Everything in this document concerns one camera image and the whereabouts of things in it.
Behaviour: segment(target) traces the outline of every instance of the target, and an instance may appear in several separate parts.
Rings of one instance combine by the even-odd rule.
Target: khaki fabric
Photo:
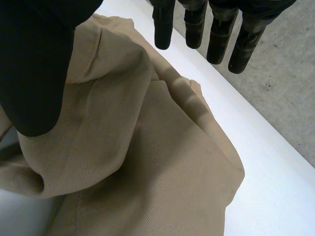
[[[76,29],[66,82],[54,129],[18,134],[24,158],[0,160],[0,188],[66,194],[47,235],[223,235],[244,169],[196,82],[132,20],[96,14]]]

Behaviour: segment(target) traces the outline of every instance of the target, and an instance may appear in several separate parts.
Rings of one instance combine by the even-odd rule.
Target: white surface
[[[154,45],[152,8],[144,0],[105,0],[96,12],[132,18]],[[201,84],[244,164],[244,182],[226,209],[225,235],[315,236],[315,169],[178,32],[159,52]]]

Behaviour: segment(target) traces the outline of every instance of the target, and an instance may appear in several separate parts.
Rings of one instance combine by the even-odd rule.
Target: concrete floor
[[[315,4],[298,0],[270,24],[246,70],[235,75],[227,64],[240,26],[235,23],[225,58],[216,70],[315,167]],[[185,36],[184,9],[177,3],[174,28]],[[208,7],[203,42],[206,57],[212,12]]]

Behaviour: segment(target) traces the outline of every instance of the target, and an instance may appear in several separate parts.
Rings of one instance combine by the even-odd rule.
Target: gray floor
[[[215,68],[315,167],[314,12],[314,0],[298,0],[267,27],[246,70],[235,75],[227,64],[241,26],[239,13],[224,61]],[[177,4],[174,28],[185,36],[183,16]],[[198,49],[203,57],[212,18],[208,7]]]

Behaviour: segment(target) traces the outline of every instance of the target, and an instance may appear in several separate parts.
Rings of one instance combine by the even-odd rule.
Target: black robotic finger
[[[231,55],[228,70],[234,74],[242,73],[258,44],[266,26],[274,18],[257,19],[243,13],[243,22]]]
[[[243,11],[243,22],[228,64],[230,72],[240,74],[245,70],[266,26],[295,1],[240,1],[239,7]]]
[[[209,0],[214,16],[207,52],[207,61],[220,64],[223,60],[233,26],[238,14],[234,0]]]
[[[186,44],[193,49],[197,49],[201,45],[207,10],[206,0],[199,1],[198,4],[201,5],[192,8],[194,10],[186,9],[184,17],[186,25]]]
[[[173,31],[175,0],[150,0],[153,5],[154,39],[157,48],[168,49]]]

